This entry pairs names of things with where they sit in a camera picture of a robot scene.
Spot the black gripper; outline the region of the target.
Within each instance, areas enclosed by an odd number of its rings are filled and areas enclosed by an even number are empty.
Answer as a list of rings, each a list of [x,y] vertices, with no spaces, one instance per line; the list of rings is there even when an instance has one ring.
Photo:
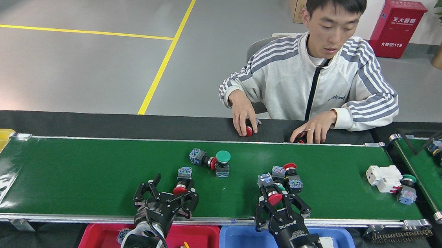
[[[137,207],[135,225],[140,222],[150,221],[153,226],[159,227],[163,234],[168,234],[170,227],[176,217],[190,218],[199,203],[199,194],[195,188],[180,193],[178,199],[174,200],[172,194],[160,194],[157,185],[161,180],[161,174],[154,179],[139,184],[133,196],[134,206]]]
[[[298,193],[283,192],[283,208],[273,208],[264,188],[259,188],[261,196],[256,204],[255,230],[261,232],[268,216],[269,232],[275,238],[278,248],[318,248],[319,236],[311,234],[304,223],[309,218],[311,208]]]

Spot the person's left hand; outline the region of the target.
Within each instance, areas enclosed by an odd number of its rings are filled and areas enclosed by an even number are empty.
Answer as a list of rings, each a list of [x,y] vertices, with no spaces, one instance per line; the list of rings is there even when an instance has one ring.
[[[295,129],[289,138],[289,142],[293,143],[301,139],[310,144],[324,143],[329,129],[336,124],[336,121],[337,113],[335,111],[323,111]]]

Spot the person's right hand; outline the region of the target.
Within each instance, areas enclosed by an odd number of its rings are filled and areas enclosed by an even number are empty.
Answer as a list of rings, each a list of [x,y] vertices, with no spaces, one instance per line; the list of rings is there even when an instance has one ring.
[[[233,91],[228,97],[228,103],[232,107],[232,120],[235,130],[240,136],[246,136],[246,119],[249,118],[251,122],[252,131],[258,132],[257,117],[255,110],[251,104],[250,99],[241,90]]]

